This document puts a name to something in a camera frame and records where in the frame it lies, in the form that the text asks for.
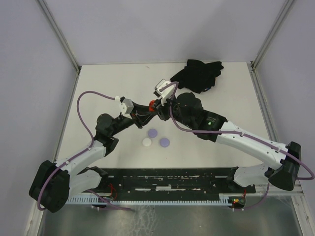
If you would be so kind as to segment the orange round charging case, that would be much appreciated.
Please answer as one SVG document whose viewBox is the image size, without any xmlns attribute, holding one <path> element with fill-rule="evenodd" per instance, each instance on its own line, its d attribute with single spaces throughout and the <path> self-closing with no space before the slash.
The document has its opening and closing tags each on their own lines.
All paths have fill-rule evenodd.
<svg viewBox="0 0 315 236">
<path fill-rule="evenodd" d="M 149 112 L 155 112 L 155 101 L 152 100 L 149 103 Z"/>
</svg>

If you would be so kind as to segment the white round charging case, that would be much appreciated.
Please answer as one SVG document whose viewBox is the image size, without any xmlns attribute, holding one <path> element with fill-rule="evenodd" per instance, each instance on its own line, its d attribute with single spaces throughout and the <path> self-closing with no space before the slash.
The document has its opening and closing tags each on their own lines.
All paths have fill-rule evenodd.
<svg viewBox="0 0 315 236">
<path fill-rule="evenodd" d="M 142 140 L 142 145 L 144 147 L 150 147 L 152 145 L 152 140 L 150 138 L 144 138 Z"/>
</svg>

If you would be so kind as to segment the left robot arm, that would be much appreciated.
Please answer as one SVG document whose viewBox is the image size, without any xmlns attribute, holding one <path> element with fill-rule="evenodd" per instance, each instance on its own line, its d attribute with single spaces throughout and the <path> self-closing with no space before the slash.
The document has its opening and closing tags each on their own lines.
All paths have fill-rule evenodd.
<svg viewBox="0 0 315 236">
<path fill-rule="evenodd" d="M 46 160 L 40 164 L 29 190 L 37 208 L 55 213 L 74 195 L 90 189 L 105 191 L 109 186 L 105 172 L 89 165 L 115 149 L 119 141 L 116 134 L 132 125 L 142 128 L 156 114 L 152 104 L 143 106 L 126 101 L 121 103 L 118 117 L 101 114 L 96 120 L 95 134 L 85 148 L 60 161 Z"/>
</svg>

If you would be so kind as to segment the purple charging case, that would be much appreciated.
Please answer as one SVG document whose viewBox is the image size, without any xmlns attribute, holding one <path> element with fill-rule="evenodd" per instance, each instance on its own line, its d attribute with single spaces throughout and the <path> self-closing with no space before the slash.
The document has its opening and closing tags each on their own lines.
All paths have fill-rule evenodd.
<svg viewBox="0 0 315 236">
<path fill-rule="evenodd" d="M 161 147 L 166 148 L 170 145 L 170 140 L 168 138 L 161 138 L 159 144 Z"/>
<path fill-rule="evenodd" d="M 158 135 L 158 131 L 154 128 L 151 128 L 148 130 L 147 134 L 150 138 L 155 138 Z"/>
</svg>

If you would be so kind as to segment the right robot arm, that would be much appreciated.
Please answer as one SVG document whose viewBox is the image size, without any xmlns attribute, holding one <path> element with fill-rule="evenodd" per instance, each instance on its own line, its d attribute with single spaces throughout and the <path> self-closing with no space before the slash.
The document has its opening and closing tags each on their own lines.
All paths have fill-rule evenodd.
<svg viewBox="0 0 315 236">
<path fill-rule="evenodd" d="M 236 148 L 260 160 L 260 165 L 233 167 L 226 179 L 226 188 L 238 192 L 243 187 L 270 183 L 291 191 L 299 171 L 301 146 L 296 142 L 288 145 L 260 138 L 236 126 L 225 117 L 205 110 L 201 100 L 193 93 L 183 93 L 174 99 L 151 101 L 149 110 L 161 119 L 172 118 L 203 140 L 209 140 Z"/>
</svg>

